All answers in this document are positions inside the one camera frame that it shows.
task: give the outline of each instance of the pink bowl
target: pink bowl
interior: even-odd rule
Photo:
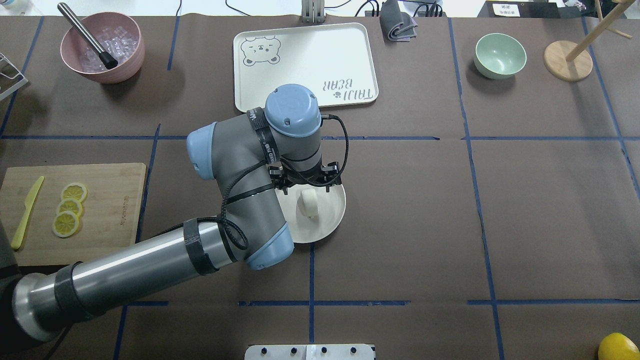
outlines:
[[[71,28],[62,38],[62,43],[60,44],[62,61],[64,61],[71,70],[89,80],[101,84],[114,84],[125,81],[140,70],[142,61],[145,59],[145,43],[142,39],[140,27],[132,18],[123,13],[104,12],[87,16],[82,19],[82,23],[89,32],[94,35],[101,33],[102,30],[106,28],[122,26],[134,36],[139,36],[138,46],[129,59],[123,63],[119,63],[118,66],[111,70],[83,72],[82,65],[80,64],[80,56],[84,54],[88,44],[75,29]]]

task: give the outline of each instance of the gray cloth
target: gray cloth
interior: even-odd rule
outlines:
[[[387,0],[380,11],[380,25],[391,41],[407,42],[415,38],[418,26],[409,14],[401,12],[397,0]]]

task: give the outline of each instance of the cutting board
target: cutting board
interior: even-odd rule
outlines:
[[[24,212],[24,198],[44,176],[22,248],[14,252],[18,265],[89,261],[135,243],[146,173],[143,163],[8,168],[0,188],[0,221],[10,240]],[[88,195],[78,232],[63,239],[51,225],[60,193],[70,183],[83,183]]]

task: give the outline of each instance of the gray robot arm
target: gray robot arm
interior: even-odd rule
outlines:
[[[49,341],[68,324],[89,320],[238,260],[260,270],[289,257],[293,240],[274,183],[283,187],[339,183],[342,171],[336,171],[337,165],[322,166],[321,124],[311,91],[283,85],[269,95],[264,109],[191,133],[189,157],[202,178],[217,180],[223,194],[221,213],[189,220],[127,249],[66,266],[55,274],[29,274],[19,281],[6,281],[0,293],[13,293],[10,311],[16,331],[27,339]],[[265,165],[277,161],[285,168],[272,168],[270,173]],[[0,265],[11,264],[13,254],[3,255]]]

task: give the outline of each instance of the lemon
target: lemon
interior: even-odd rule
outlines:
[[[58,204],[56,214],[60,214],[63,211],[71,211],[72,213],[76,214],[78,217],[81,217],[83,214],[83,207],[78,200],[75,200],[72,197],[68,197],[62,200]]]
[[[59,238],[68,238],[76,233],[80,226],[80,219],[72,211],[62,211],[56,215],[51,229]]]
[[[640,352],[628,337],[614,332],[600,342],[598,360],[640,360]]]
[[[73,198],[82,202],[86,199],[86,187],[81,183],[70,183],[60,193],[60,200]]]

